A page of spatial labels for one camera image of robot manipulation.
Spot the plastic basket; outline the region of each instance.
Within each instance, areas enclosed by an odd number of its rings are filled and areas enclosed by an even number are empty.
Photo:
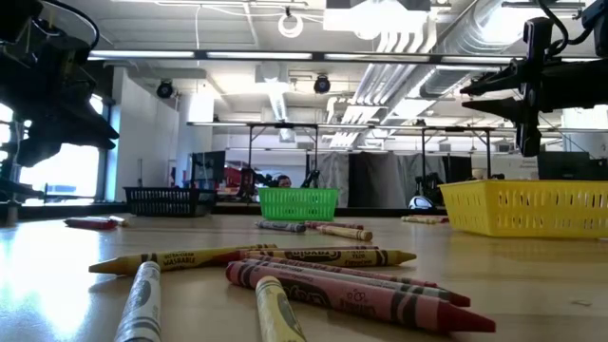
[[[608,237],[608,181],[475,180],[440,188],[455,229],[491,237]]]
[[[125,187],[126,203],[133,215],[193,218],[205,216],[216,204],[213,190]]]
[[[262,216],[274,220],[333,220],[337,189],[260,188]]]

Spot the security camera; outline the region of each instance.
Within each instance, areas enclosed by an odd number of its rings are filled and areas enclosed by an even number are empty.
[[[170,99],[173,96],[173,92],[175,89],[173,88],[173,81],[171,80],[163,80],[161,81],[161,85],[156,89],[156,94],[161,99]]]
[[[317,94],[325,94],[330,91],[332,84],[327,78],[327,75],[319,75],[314,82],[314,92]]]

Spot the person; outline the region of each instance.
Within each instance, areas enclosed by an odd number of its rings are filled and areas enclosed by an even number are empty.
[[[292,187],[292,180],[285,175],[278,176],[276,181],[278,181],[278,187]]]

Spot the tabletop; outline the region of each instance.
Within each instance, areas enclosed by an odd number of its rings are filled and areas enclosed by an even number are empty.
[[[260,231],[251,216],[132,218],[112,232],[60,220],[0,228],[0,341],[111,341],[133,277],[94,275],[90,264],[121,255],[255,243],[279,247],[353,245],[354,240]],[[373,244],[413,252],[399,267],[367,270],[439,283],[472,301],[496,333],[451,335],[292,301],[309,341],[605,341],[608,242],[511,239],[452,232],[449,225],[398,218],[340,218],[373,231]],[[254,291],[231,285],[222,268],[163,273],[162,340],[260,341]]]

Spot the green basket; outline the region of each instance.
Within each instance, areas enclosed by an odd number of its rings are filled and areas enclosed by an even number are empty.
[[[333,220],[337,189],[260,188],[262,216],[272,220]]]

